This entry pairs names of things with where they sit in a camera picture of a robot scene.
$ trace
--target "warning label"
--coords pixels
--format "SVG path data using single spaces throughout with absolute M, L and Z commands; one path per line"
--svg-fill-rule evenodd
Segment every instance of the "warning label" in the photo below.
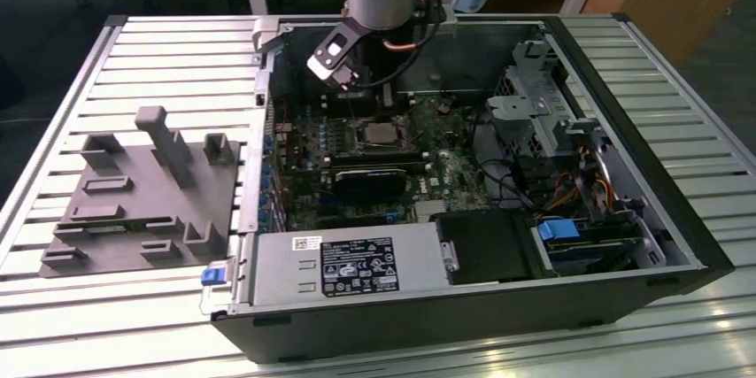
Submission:
M 398 291 L 398 270 L 390 238 L 320 243 L 322 294 L 354 296 Z

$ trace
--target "slotted metal surface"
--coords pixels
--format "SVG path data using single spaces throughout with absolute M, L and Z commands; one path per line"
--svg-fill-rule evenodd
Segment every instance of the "slotted metal surface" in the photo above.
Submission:
M 625 27 L 609 18 L 566 19 L 565 24 L 738 267 L 733 274 L 608 326 L 305 366 L 253 364 L 214 331 L 197 306 L 201 267 L 37 278 L 41 250 L 85 165 L 77 150 L 86 133 L 114 131 L 121 144 L 149 143 L 129 114 L 160 101 L 172 112 L 169 126 L 182 130 L 188 142 L 208 132 L 224 132 L 241 142 L 246 135 L 254 66 L 244 61 L 253 52 L 253 19 L 132 18 L 105 41 L 105 55 L 92 61 L 92 78 L 74 94 L 80 102 L 46 157 L 28 208 L 5 236 L 10 251 L 0 266 L 0 375 L 634 377 L 756 372 L 756 179 L 749 159 Z M 582 96 L 574 86 L 573 92 Z M 237 188 L 236 204 L 240 195 Z M 233 212 L 233 228 L 237 220 Z

